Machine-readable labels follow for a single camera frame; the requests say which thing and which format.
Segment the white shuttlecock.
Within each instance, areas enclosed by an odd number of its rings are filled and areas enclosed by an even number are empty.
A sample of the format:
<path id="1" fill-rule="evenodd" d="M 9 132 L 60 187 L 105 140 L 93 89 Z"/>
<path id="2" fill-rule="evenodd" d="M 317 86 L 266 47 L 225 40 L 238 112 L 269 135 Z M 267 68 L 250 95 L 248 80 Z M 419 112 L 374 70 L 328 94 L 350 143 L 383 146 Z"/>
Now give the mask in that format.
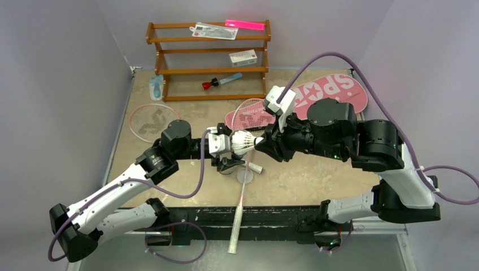
<path id="1" fill-rule="evenodd" d="M 263 140 L 263 137 L 257 137 L 246 130 L 235 131 L 230 136 L 232 153 L 238 156 L 245 155 Z"/>

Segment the black shuttlecock tube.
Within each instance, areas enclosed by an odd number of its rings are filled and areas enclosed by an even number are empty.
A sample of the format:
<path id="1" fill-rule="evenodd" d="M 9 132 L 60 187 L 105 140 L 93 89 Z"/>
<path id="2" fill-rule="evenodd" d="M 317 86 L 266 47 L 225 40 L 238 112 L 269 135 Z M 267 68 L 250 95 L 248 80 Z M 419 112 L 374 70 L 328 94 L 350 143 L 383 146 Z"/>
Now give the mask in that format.
<path id="1" fill-rule="evenodd" d="M 234 167 L 243 164 L 241 156 L 234 153 L 231 141 L 232 130 L 224 123 L 217 125 L 217 144 L 219 151 L 215 155 L 216 169 L 221 174 L 231 174 Z"/>

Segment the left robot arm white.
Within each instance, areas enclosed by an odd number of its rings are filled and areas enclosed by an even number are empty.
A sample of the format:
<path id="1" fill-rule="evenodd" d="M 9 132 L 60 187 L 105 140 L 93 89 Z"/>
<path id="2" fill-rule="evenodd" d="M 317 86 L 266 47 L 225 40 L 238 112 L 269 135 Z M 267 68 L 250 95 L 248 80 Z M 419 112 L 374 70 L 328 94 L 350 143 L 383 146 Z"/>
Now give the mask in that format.
<path id="1" fill-rule="evenodd" d="M 224 154 L 244 154 L 248 135 L 243 130 L 231 132 L 219 123 L 194 139 L 187 121 L 171 122 L 153 145 L 111 183 L 75 204 L 59 203 L 50 209 L 53 244 L 59 244 L 63 257 L 74 263 L 117 235 L 137 229 L 161 231 L 173 227 L 168 208 L 157 198 L 124 213 L 117 209 L 148 189 L 158 189 L 162 181 L 178 171 L 179 160 L 211 159 L 216 167 L 234 166 L 236 162 Z"/>

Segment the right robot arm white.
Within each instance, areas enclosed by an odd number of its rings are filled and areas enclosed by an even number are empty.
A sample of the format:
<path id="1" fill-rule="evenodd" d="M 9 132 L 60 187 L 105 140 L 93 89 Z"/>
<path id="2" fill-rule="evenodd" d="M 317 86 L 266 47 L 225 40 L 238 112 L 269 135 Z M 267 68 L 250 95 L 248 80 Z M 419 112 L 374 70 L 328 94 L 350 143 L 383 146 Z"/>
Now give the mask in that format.
<path id="1" fill-rule="evenodd" d="M 321 202 L 317 222 L 325 230 L 371 216 L 396 224 L 441 218 L 432 193 L 437 178 L 420 179 L 397 127 L 387 120 L 359 121 L 350 103 L 322 99 L 308 108 L 305 120 L 292 113 L 285 127 L 269 124 L 255 149 L 279 162 L 296 152 L 349 161 L 353 168 L 379 176 L 370 192 Z"/>

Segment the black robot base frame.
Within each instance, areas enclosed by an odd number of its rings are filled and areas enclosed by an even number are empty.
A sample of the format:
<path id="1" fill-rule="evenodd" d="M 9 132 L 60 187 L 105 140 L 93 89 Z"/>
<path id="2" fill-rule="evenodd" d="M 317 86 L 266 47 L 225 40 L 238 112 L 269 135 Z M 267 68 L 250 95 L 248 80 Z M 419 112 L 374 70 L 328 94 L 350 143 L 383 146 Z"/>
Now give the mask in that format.
<path id="1" fill-rule="evenodd" d="M 157 199 L 132 209 L 116 211 L 94 226 L 93 236 L 104 243 L 130 231 L 165 231 L 173 245 L 193 240 L 228 241 L 233 229 L 234 207 L 165 207 Z M 361 218 L 341 226 L 326 222 L 318 206 L 245 207 L 240 213 L 241 241 L 295 241 L 322 249 L 345 243 L 351 234 L 404 234 L 405 225 Z"/>

